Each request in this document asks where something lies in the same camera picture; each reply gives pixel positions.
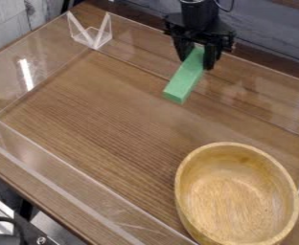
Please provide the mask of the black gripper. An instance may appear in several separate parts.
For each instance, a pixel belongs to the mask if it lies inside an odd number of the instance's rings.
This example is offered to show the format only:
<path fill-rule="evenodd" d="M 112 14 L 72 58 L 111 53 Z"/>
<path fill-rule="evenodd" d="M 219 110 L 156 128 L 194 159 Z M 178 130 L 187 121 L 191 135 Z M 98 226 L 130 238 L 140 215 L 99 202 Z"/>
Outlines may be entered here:
<path fill-rule="evenodd" d="M 234 46 L 235 31 L 221 19 L 225 9 L 219 0 L 179 0 L 180 11 L 164 16 L 164 33 L 174 40 L 178 56 L 185 61 L 195 44 L 205 46 L 203 68 L 210 71 L 222 52 Z"/>

